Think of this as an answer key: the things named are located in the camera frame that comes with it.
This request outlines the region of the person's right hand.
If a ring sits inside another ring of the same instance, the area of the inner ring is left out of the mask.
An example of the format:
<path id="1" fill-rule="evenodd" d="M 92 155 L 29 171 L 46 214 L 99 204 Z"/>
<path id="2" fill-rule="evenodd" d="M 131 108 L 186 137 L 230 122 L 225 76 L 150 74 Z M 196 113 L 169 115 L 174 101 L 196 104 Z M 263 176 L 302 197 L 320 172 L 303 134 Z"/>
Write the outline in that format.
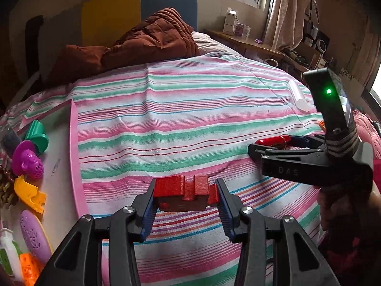
<path id="1" fill-rule="evenodd" d="M 339 186 L 318 190 L 322 229 L 333 232 L 341 221 L 347 220 L 359 238 L 380 234 L 380 191 L 376 185 L 364 198 L 343 194 Z"/>

